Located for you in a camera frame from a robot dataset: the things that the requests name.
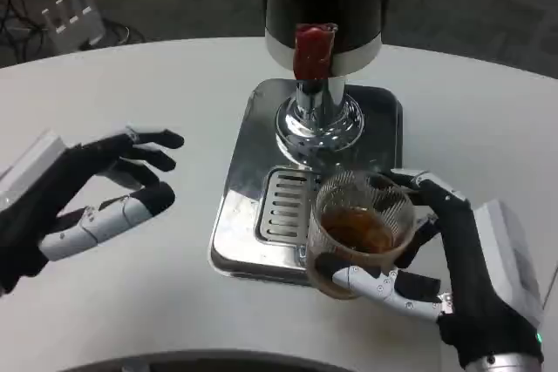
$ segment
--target red handle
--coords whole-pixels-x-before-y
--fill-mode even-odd
[[[331,77],[331,50],[337,31],[335,24],[299,24],[293,70],[297,80]]]

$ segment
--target clear plastic cup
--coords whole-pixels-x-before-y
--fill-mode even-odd
[[[379,267],[387,274],[411,242],[415,224],[411,200],[385,176],[353,171],[334,174],[323,183],[311,209],[306,245],[310,283],[333,298],[356,298],[318,273],[316,259],[331,253],[360,267]]]

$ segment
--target tea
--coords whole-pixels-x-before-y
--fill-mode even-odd
[[[393,247],[391,230],[373,213],[336,208],[322,214],[322,227],[337,242],[362,253],[385,253]]]

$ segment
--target white table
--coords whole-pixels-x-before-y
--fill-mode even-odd
[[[0,300],[0,370],[55,371],[129,355],[245,348],[355,370],[456,369],[435,326],[305,288],[230,279],[208,243],[251,90],[290,78],[260,38],[134,45],[0,71],[0,167],[46,127],[67,143],[125,123],[185,136],[162,176],[178,199],[158,219],[50,264]],[[353,82],[392,90],[405,113],[404,162],[429,168],[473,203],[503,198],[520,216],[546,292],[558,256],[558,82],[496,64],[384,47]],[[71,207],[122,191],[95,179]],[[439,242],[415,270],[446,279]]]

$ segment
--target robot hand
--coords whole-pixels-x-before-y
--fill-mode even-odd
[[[513,214],[496,200],[473,211],[463,194],[429,172],[392,169],[384,175],[408,188],[413,203],[429,206],[436,216],[418,228],[388,274],[346,262],[338,269],[337,261],[336,272],[327,269],[331,279],[400,312],[436,321],[442,340],[457,349],[466,370],[540,371],[538,284]],[[408,267],[437,233],[451,293],[439,292],[439,280],[398,269]]]
[[[173,170],[175,162],[146,143],[175,149],[184,139],[169,130],[128,127],[67,148],[58,135],[46,132],[0,174],[0,295],[11,292],[20,277],[37,275],[49,260],[95,247],[173,204],[170,186],[135,160],[163,172]],[[139,190],[60,215],[94,175]]]

